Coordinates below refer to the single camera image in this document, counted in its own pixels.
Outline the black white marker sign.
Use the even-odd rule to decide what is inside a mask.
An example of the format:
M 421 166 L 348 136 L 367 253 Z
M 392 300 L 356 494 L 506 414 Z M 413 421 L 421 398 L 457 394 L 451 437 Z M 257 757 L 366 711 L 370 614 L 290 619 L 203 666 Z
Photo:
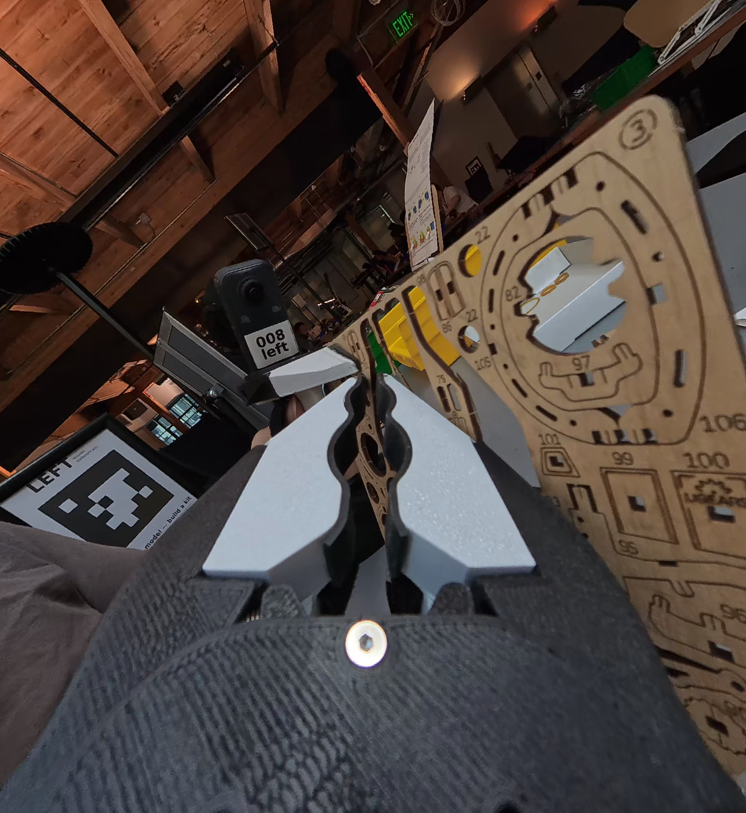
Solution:
M 103 416 L 0 484 L 0 520 L 145 550 L 201 492 L 187 472 Z

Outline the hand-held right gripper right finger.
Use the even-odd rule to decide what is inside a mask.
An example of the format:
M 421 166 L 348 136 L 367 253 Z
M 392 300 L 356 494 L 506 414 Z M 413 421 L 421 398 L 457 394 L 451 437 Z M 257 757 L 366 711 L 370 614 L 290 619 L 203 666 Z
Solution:
M 536 563 L 469 435 L 393 376 L 377 378 L 394 477 L 385 527 L 390 574 L 425 601 L 447 584 L 525 575 Z

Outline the white cardboard box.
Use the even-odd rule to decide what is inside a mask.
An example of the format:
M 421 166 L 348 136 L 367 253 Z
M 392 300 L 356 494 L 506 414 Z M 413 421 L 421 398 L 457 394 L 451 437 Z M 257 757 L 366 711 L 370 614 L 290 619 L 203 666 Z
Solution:
M 524 277 L 530 290 L 520 312 L 533 323 L 533 340 L 551 351 L 573 343 L 590 346 L 586 335 L 623 306 L 610 287 L 624 274 L 621 259 L 596 262 L 593 240 L 560 240 L 534 259 Z

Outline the wooden model part sheet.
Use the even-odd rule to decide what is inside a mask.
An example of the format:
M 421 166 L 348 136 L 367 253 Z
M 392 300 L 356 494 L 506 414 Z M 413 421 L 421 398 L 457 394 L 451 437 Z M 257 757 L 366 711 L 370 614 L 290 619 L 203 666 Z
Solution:
M 551 351 L 520 312 L 535 257 L 591 238 L 624 304 Z M 419 333 L 418 288 L 518 420 L 542 494 L 618 578 L 706 745 L 746 782 L 746 363 L 674 106 L 633 102 L 385 303 L 401 301 L 432 397 L 472 439 L 485 414 Z M 375 373 L 368 311 L 334 341 Z

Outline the person's grey clothing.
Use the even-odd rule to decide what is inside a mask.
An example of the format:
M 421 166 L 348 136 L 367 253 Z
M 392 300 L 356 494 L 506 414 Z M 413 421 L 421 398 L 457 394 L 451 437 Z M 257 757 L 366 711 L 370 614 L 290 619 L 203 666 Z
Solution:
M 0 521 L 0 786 L 43 733 L 145 555 Z

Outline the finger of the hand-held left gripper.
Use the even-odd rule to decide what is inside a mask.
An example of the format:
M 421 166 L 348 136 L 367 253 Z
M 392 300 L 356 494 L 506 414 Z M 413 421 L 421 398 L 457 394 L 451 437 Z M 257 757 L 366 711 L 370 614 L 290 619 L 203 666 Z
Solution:
M 269 384 L 281 398 L 356 376 L 359 371 L 360 363 L 353 355 L 325 346 L 271 371 Z

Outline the person's left hand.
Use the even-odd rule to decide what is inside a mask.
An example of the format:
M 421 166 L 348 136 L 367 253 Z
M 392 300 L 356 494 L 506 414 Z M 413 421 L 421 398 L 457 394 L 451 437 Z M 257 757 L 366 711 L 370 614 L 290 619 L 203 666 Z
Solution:
M 322 401 L 334 388 L 334 382 L 326 382 L 287 396 L 286 418 L 296 420 Z

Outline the instruction poster board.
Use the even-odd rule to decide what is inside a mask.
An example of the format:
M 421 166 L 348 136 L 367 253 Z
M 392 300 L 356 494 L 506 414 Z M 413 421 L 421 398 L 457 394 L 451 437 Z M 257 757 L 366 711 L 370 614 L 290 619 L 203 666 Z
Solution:
M 434 125 L 435 103 L 431 102 L 407 147 L 405 230 L 413 271 L 442 250 L 437 192 L 430 176 Z

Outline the yellow plastic bin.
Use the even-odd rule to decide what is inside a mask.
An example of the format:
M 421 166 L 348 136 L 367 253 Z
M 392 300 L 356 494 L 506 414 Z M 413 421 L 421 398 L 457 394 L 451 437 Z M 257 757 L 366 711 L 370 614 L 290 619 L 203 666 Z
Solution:
M 552 299 L 558 286 L 566 284 L 569 277 L 575 274 L 571 268 L 575 260 L 569 259 L 577 242 L 560 240 L 546 247 L 534 259 L 527 271 L 527 283 L 531 293 L 523 300 L 521 312 L 525 315 L 536 314 L 540 326 L 546 324 L 557 313 Z M 443 335 L 431 317 L 425 294 L 418 288 L 408 292 L 408 299 L 414 314 L 419 320 L 419 333 L 426 339 L 430 350 L 440 358 L 440 362 L 451 367 L 459 358 L 455 350 Z M 378 324 L 383 333 L 382 343 L 387 346 L 394 362 L 404 368 L 427 370 L 427 363 L 422 356 L 422 345 L 415 336 L 415 328 L 402 303 L 396 304 L 384 316 L 379 317 Z

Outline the black round ceiling fixture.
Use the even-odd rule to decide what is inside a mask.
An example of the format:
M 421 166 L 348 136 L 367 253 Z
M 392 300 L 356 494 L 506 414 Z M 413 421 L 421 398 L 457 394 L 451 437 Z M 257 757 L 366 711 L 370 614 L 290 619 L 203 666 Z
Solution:
M 154 352 L 149 346 L 77 280 L 77 274 L 88 264 L 93 250 L 92 238 L 75 224 L 49 222 L 35 225 L 6 240 L 0 247 L 0 290 L 12 295 L 32 295 L 44 293 L 61 283 L 145 359 L 153 362 Z

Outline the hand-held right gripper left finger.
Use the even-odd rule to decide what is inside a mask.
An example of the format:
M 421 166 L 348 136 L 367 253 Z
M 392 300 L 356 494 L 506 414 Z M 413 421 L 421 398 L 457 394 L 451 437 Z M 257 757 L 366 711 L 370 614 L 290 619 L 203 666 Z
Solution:
M 355 376 L 272 437 L 204 564 L 208 577 L 288 586 L 315 595 L 352 569 L 347 469 L 368 383 Z

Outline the white poster stand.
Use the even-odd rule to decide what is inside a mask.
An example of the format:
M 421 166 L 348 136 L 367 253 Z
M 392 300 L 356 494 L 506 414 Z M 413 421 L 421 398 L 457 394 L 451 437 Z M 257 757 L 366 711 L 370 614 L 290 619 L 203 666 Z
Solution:
M 724 23 L 732 19 L 733 15 L 745 7 L 745 1 L 708 2 L 679 28 L 669 43 L 660 51 L 657 57 L 657 67 L 663 68 L 685 54 L 687 50 L 691 50 L 698 42 L 711 37 Z M 722 35 L 714 44 L 705 48 L 698 57 L 691 58 L 693 64 L 695 66 L 703 64 L 707 58 L 721 52 L 742 25 L 744 25 L 744 20 Z

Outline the grey metal panel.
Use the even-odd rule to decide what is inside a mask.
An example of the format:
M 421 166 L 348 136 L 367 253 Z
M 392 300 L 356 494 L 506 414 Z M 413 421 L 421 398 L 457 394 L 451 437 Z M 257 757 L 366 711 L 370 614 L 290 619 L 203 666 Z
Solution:
M 244 396 L 246 373 L 167 310 L 162 312 L 154 363 L 211 412 L 243 431 L 269 426 L 271 407 L 253 405 Z

